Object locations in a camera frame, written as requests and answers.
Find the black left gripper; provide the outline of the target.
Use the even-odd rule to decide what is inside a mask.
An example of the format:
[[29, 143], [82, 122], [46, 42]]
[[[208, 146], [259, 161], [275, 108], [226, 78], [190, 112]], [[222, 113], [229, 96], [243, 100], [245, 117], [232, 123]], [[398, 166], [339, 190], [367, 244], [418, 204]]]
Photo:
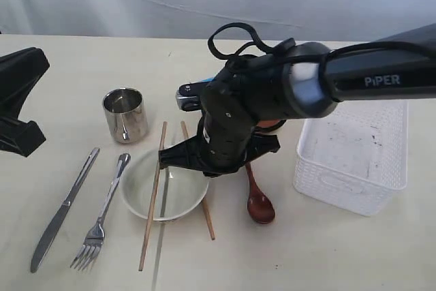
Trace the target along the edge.
[[46, 141], [35, 121], [18, 120], [33, 87], [50, 64], [40, 48], [30, 47], [1, 56], [1, 151], [28, 157]]

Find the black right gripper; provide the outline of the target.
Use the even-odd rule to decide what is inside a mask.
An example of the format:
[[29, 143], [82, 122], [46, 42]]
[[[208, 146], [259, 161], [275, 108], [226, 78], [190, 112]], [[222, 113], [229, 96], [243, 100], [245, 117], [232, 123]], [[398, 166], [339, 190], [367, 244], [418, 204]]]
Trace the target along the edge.
[[276, 135], [250, 131], [243, 136], [219, 127], [203, 114], [195, 136], [159, 152], [162, 168], [174, 166], [203, 172], [209, 178], [232, 174], [245, 164], [280, 149]]

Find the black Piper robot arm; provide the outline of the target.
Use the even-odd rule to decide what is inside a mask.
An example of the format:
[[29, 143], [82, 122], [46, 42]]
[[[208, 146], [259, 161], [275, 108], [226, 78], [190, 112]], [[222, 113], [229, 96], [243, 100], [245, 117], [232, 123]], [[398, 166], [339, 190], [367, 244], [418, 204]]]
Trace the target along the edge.
[[208, 39], [225, 65], [210, 81], [180, 86], [181, 109], [202, 116], [194, 137], [159, 152], [160, 168], [232, 174], [279, 150], [275, 135], [257, 132], [262, 121], [323, 118], [343, 101], [435, 96], [435, 25], [335, 50], [293, 38], [268, 46], [251, 25], [236, 27], [261, 55], [224, 54]]

